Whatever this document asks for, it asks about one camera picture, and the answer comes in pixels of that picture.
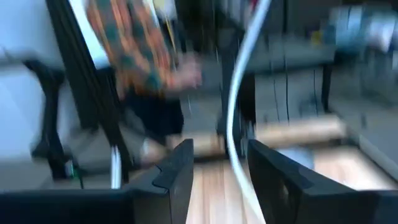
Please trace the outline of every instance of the desk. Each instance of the desk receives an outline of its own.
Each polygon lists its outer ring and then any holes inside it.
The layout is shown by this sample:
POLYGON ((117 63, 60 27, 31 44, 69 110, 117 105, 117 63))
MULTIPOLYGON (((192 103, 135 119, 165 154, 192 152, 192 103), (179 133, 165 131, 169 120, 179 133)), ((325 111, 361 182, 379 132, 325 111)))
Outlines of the desk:
MULTIPOLYGON (((398 189, 397 183, 355 147, 314 149, 313 153, 318 173, 348 187, 398 189)), ((195 165, 193 175, 187 224, 259 223, 243 199, 229 162, 195 165)))

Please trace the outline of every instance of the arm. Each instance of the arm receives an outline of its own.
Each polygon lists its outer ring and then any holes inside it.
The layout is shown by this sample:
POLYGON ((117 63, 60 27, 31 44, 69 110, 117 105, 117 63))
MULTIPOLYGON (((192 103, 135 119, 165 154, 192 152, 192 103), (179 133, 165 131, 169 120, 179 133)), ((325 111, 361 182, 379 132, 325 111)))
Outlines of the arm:
POLYGON ((87 18, 117 68, 119 81, 152 91, 173 87, 162 33, 140 0, 90 0, 87 18))

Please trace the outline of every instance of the black metal frame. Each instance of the black metal frame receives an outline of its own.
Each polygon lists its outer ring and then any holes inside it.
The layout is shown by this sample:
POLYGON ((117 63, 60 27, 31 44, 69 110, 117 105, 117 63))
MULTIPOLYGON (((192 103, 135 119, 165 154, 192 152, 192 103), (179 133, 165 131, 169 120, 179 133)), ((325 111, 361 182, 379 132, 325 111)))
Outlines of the black metal frame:
POLYGON ((267 223, 393 224, 398 190, 355 191, 249 141, 248 163, 267 223))
POLYGON ((330 85, 331 85, 331 72, 332 72, 332 65, 323 65, 321 102, 323 110, 326 113, 330 113, 329 95, 330 95, 330 85))
POLYGON ((60 87, 64 83, 65 72, 51 68, 28 54, 20 55, 18 58, 13 55, 13 58, 4 58, 0 61, 0 67, 18 64, 23 64, 33 72, 39 80, 45 97, 41 136, 31 152, 32 157, 48 161, 53 179, 67 179, 69 176, 65 165, 73 158, 64 153, 57 130, 58 96, 60 87))
POLYGON ((108 86, 101 86, 69 1, 47 0, 46 3, 72 91, 79 91, 80 88, 87 90, 83 94, 74 94, 75 101, 80 97, 91 101, 88 103, 91 106, 87 110, 90 112, 90 116, 95 118, 95 125, 100 124, 103 128, 110 148, 118 147, 121 155, 123 181, 128 183, 128 173, 133 168, 132 159, 134 158, 130 157, 119 128, 119 110, 115 105, 114 96, 109 92, 108 86))

